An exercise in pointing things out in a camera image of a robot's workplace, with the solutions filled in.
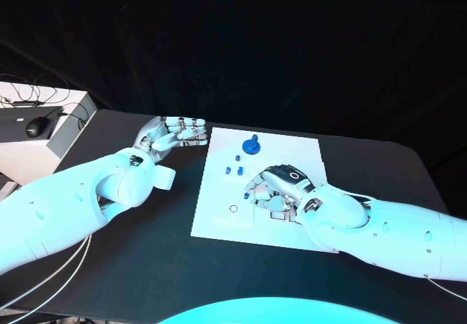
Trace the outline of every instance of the computer mouse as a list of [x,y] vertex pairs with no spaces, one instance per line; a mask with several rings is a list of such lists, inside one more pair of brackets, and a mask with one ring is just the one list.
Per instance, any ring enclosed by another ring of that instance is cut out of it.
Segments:
[[37,137],[43,130],[46,129],[46,125],[49,123],[49,118],[36,117],[26,126],[26,134],[30,138]]

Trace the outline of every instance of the blue object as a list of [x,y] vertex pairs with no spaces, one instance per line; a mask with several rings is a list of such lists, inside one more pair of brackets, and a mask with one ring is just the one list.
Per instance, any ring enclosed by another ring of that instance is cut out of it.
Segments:
[[161,322],[161,324],[186,323],[396,324],[389,319],[356,308],[317,300],[281,297],[243,298],[216,302]]
[[256,154],[259,152],[261,146],[258,143],[258,135],[256,134],[252,135],[251,140],[243,141],[243,145],[240,147],[246,154]]

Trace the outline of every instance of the blue cylinder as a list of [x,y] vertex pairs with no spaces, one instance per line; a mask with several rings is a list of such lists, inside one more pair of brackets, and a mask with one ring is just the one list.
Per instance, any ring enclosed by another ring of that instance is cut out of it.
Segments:
[[243,152],[246,154],[253,155],[253,154],[256,154],[259,152],[261,146],[259,146],[259,143],[258,143],[258,135],[256,134],[252,135],[251,140],[243,141],[243,145],[240,147],[242,147]]

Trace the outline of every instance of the black tabletop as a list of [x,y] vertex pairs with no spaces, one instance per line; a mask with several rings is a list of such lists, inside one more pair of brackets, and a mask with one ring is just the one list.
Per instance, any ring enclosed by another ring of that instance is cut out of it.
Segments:
[[[147,115],[98,111],[57,171],[131,146],[150,119]],[[327,180],[334,186],[447,213],[412,149],[392,142],[219,124],[209,124],[209,130],[212,126],[317,138]],[[171,190],[154,189],[144,204],[119,214],[95,233],[82,268],[43,312],[145,323],[212,302],[281,296],[334,302],[403,323],[460,321],[467,315],[465,302],[425,279],[367,265],[346,253],[191,237],[206,152],[207,146],[171,150],[161,163],[177,171]],[[75,249],[0,277],[0,304],[55,271]],[[75,266],[72,263],[14,307],[34,308],[63,284]],[[442,284],[467,295],[464,283]]]

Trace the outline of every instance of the white robotic arm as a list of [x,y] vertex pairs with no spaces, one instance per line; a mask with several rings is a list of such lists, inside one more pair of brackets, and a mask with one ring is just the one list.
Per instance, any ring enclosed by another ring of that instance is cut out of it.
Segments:
[[262,183],[271,199],[252,203],[272,212],[295,207],[295,221],[320,248],[413,277],[467,281],[467,221],[330,184],[314,187],[291,165],[266,168],[246,191]]
[[0,202],[0,275],[63,250],[168,190],[176,171],[157,165],[176,146],[207,143],[204,120],[155,117],[132,148],[39,179]]

